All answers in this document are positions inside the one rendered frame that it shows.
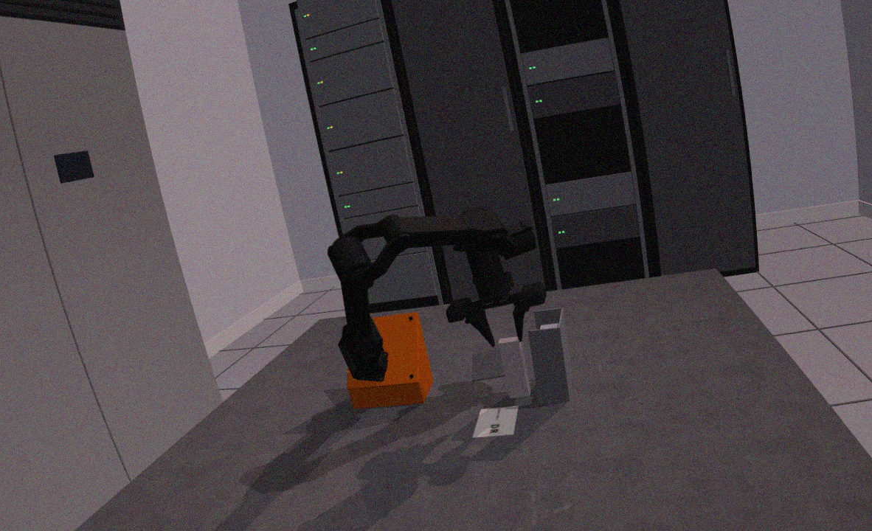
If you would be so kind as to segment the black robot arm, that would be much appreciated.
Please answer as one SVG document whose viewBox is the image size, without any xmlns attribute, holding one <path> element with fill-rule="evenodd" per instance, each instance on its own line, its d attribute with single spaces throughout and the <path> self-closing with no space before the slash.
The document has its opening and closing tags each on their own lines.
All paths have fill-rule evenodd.
<svg viewBox="0 0 872 531">
<path fill-rule="evenodd" d="M 387 244 L 371 263 L 361 242 L 373 237 L 384 237 Z M 383 382 L 388 365 L 383 337 L 370 317 L 367 289 L 406 249 L 448 245 L 455 245 L 454 251 L 466 251 L 472 272 L 479 272 L 499 266 L 499 255 L 507 260 L 532 251 L 536 243 L 530 222 L 504 226 L 492 207 L 482 205 L 462 215 L 388 215 L 378 223 L 354 226 L 329 246 L 346 315 L 338 345 L 353 378 Z"/>
</svg>

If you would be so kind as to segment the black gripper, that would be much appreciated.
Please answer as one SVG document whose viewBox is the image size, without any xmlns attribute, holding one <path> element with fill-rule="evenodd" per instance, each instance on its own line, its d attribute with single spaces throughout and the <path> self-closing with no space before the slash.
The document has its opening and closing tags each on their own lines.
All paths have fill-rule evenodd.
<svg viewBox="0 0 872 531">
<path fill-rule="evenodd" d="M 516 332 L 521 342 L 523 337 L 523 324 L 525 312 L 534 305 L 543 305 L 545 301 L 545 288 L 540 282 L 534 285 L 523 285 L 522 291 L 514 294 L 509 294 L 506 285 L 504 269 L 502 263 L 496 268 L 472 272 L 473 283 L 477 287 L 479 300 L 470 298 L 452 300 L 449 308 L 446 310 L 447 319 L 449 322 L 463 322 L 466 318 L 466 324 L 472 324 L 474 328 L 484 335 L 488 343 L 494 347 L 494 337 L 492 330 L 488 324 L 485 310 L 500 307 L 504 305 L 513 305 L 513 318 L 516 322 Z M 500 302 L 502 300 L 502 302 Z M 492 303 L 492 305 L 489 305 Z"/>
</svg>

